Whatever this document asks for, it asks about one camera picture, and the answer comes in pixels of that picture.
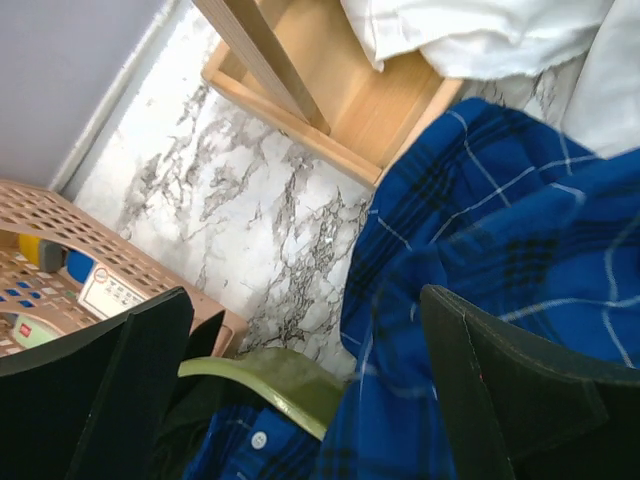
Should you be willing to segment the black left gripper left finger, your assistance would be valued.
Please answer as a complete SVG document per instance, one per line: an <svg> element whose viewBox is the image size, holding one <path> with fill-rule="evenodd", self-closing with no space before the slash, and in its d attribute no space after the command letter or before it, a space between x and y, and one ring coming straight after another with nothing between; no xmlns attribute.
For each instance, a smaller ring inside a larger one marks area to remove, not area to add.
<svg viewBox="0 0 640 480"><path fill-rule="evenodd" d="M1 359L4 479L143 479L184 387L180 364L212 354L225 314L194 326L173 288L93 326Z"/></svg>

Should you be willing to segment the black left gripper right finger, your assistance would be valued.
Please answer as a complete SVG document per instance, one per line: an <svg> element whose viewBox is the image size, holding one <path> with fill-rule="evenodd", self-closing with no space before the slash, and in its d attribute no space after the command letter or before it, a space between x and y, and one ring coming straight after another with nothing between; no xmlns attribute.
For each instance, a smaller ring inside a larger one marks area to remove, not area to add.
<svg viewBox="0 0 640 480"><path fill-rule="evenodd" d="M425 286L420 306L459 478L638 478L638 370L561 347L440 286Z"/></svg>

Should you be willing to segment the blue plaid shirt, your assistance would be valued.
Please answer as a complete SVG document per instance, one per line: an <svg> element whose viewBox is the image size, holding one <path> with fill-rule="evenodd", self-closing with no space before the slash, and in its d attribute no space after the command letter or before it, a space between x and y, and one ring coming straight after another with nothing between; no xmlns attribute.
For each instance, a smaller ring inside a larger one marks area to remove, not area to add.
<svg viewBox="0 0 640 480"><path fill-rule="evenodd" d="M481 99L428 127L355 243L340 333L357 364L324 439L277 412L287 479L461 479L422 325L427 285L639 372L638 151L603 159Z"/></svg>

